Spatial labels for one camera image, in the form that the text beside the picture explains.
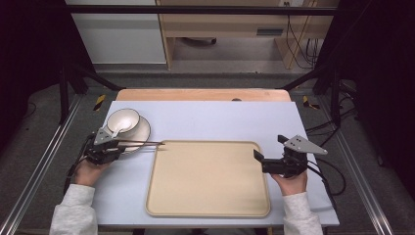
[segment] table surface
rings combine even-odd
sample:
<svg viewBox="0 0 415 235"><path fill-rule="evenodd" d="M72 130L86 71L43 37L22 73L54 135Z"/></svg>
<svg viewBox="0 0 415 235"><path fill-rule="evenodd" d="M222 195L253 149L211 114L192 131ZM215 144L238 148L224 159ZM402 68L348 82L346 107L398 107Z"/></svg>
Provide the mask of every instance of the table surface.
<svg viewBox="0 0 415 235"><path fill-rule="evenodd" d="M267 102L258 102L261 96L265 97L264 100ZM229 101L234 98L249 102L217 101ZM110 107L109 114L122 108L137 110L151 124L151 141L168 139L254 141L260 145L262 153L267 158L272 158L270 156L280 158L283 146L276 142L278 134L288 137L299 134L305 137L296 104L289 101L288 93L281 90L128 89L119 92L116 101ZM254 124L254 128L244 128L247 123ZM308 158L315 162L313 155L308 155ZM266 217L151 216L146 212L145 203L153 159L154 149L142 149L121 157L104 173L97 182L93 204L99 224L148 228L267 227L283 224L281 192L269 175L266 177L271 212ZM321 223L338 225L339 221L321 179L312 172L309 173L307 190L310 207L319 214Z"/></svg>

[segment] white sleeve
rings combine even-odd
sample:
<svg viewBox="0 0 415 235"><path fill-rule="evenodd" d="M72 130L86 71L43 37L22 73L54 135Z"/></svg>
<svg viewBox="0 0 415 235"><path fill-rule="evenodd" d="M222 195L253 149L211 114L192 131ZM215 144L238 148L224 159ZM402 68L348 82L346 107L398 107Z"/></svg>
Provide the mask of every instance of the white sleeve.
<svg viewBox="0 0 415 235"><path fill-rule="evenodd" d="M97 234L97 218L91 208L94 192L94 188L71 184L62 203L55 207L50 234Z"/></svg>
<svg viewBox="0 0 415 235"><path fill-rule="evenodd" d="M284 234L285 235L322 235L318 215L311 212L307 194L300 193L285 196L284 211Z"/></svg>

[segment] white cabinet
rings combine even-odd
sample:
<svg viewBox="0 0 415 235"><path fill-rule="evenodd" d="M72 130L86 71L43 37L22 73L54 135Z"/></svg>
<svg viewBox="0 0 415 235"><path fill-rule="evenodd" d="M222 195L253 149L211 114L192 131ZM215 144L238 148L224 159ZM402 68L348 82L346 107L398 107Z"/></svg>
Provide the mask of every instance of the white cabinet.
<svg viewBox="0 0 415 235"><path fill-rule="evenodd" d="M154 0L67 0L68 5L156 5ZM165 64L157 14L72 14L92 63Z"/></svg>

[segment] aluminum rail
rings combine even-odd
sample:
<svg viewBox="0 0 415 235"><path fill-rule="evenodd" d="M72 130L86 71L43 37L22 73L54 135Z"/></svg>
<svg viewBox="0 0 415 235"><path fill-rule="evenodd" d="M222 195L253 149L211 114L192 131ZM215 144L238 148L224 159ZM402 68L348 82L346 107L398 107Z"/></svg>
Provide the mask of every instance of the aluminum rail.
<svg viewBox="0 0 415 235"><path fill-rule="evenodd" d="M290 15L339 16L356 14L355 10L304 7L249 6L131 6L131 5L45 5L43 11L69 11L75 14L192 14L192 15Z"/></svg>
<svg viewBox="0 0 415 235"><path fill-rule="evenodd" d="M329 112L329 102L327 98L318 97L318 101L322 104L322 110L324 111L327 119L330 119ZM388 222L387 217L385 216L381 205L376 199L375 194L370 187L369 182L363 174L362 169L357 163L352 150L348 146L345 137L343 136L342 131L339 129L335 135L339 148L342 151L342 157L345 160L347 169L350 173L350 176L356 186L357 192L360 195L360 198L363 202L363 205L366 207L366 210L372 220L372 223L380 235L392 235L393 231L391 225Z"/></svg>
<svg viewBox="0 0 415 235"><path fill-rule="evenodd" d="M26 186L24 187L21 196L19 197L18 201L15 203L12 211L7 216L6 220L1 224L0 227L0 234L1 235L11 235L15 234L18 226L26 212L27 208L29 207L33 197L42 182L46 171L55 157L56 152L59 149L59 146L62 143L62 140L67 133L70 124L73 121L73 118L79 108L80 102L82 100L82 96L75 95L71 107L70 113L66 121L59 125L55 135L53 136L51 142L49 143L48 147L46 148L42 158L39 161L36 169L34 170L33 174L31 175L30 179L28 180Z"/></svg>

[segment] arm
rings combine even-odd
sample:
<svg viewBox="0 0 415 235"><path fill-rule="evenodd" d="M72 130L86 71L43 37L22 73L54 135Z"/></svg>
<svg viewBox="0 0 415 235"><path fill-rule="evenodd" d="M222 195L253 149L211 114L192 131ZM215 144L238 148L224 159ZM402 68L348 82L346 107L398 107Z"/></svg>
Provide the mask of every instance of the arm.
<svg viewBox="0 0 415 235"><path fill-rule="evenodd" d="M305 192L307 184L306 171L298 176L283 178L278 174L272 174L283 194L284 234L285 235L322 235L318 215L311 212Z"/></svg>
<svg viewBox="0 0 415 235"><path fill-rule="evenodd" d="M94 165L82 161L60 205L55 207L50 234L97 234L95 211L91 208L95 189L92 185L108 164Z"/></svg>

